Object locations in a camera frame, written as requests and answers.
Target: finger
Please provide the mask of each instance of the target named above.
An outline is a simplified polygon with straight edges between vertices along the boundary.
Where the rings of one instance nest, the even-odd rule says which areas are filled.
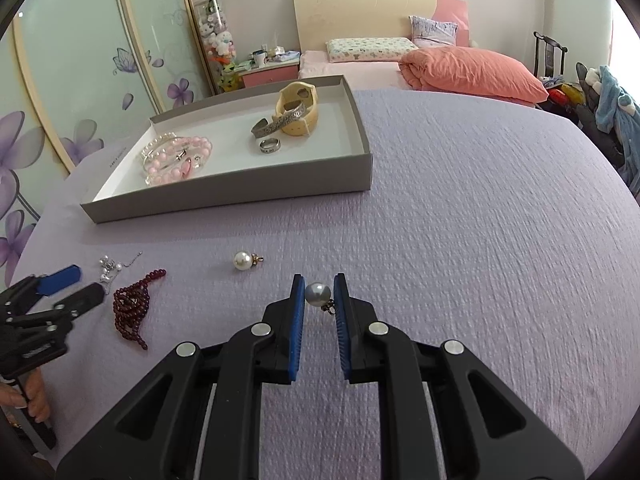
[[[44,380],[42,379],[42,372],[39,368],[36,368],[24,385],[24,391],[29,399],[35,398],[39,392],[44,392]]]
[[[0,406],[13,406],[14,408],[26,408],[27,402],[12,387],[0,384]]]
[[[46,404],[44,409],[35,417],[35,419],[36,419],[36,422],[40,423],[47,420],[50,416],[51,416],[51,410],[49,408],[49,405]]]
[[[40,390],[33,399],[29,402],[29,415],[36,417],[44,410],[47,405],[47,396],[44,394],[44,390]]]

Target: red bead necklace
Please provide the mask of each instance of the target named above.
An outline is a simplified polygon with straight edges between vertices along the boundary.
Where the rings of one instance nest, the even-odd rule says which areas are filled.
[[[124,339],[136,341],[145,350],[148,350],[148,346],[140,337],[140,324],[149,310],[147,287],[149,283],[165,275],[166,270],[164,269],[153,270],[139,282],[125,288],[119,288],[113,293],[116,329]]]

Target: nightstand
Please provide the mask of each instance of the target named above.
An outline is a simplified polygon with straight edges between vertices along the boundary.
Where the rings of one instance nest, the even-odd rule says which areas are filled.
[[[237,74],[242,78],[245,88],[252,86],[275,83],[276,81],[288,81],[298,79],[298,67],[300,58],[283,62],[268,62],[262,68],[252,68]]]

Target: white pearl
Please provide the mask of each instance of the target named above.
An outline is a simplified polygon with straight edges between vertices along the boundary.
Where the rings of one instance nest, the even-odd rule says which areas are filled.
[[[331,289],[324,283],[311,283],[305,289],[305,300],[311,306],[323,307],[331,300]]]
[[[254,264],[251,254],[246,251],[240,251],[234,256],[234,266],[238,270],[249,270]]]

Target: pink headboard panel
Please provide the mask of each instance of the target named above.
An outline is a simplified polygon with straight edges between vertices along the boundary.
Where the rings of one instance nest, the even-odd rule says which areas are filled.
[[[469,46],[469,11],[463,0],[438,0],[436,11],[431,17],[437,22],[456,22],[458,34],[457,46]]]

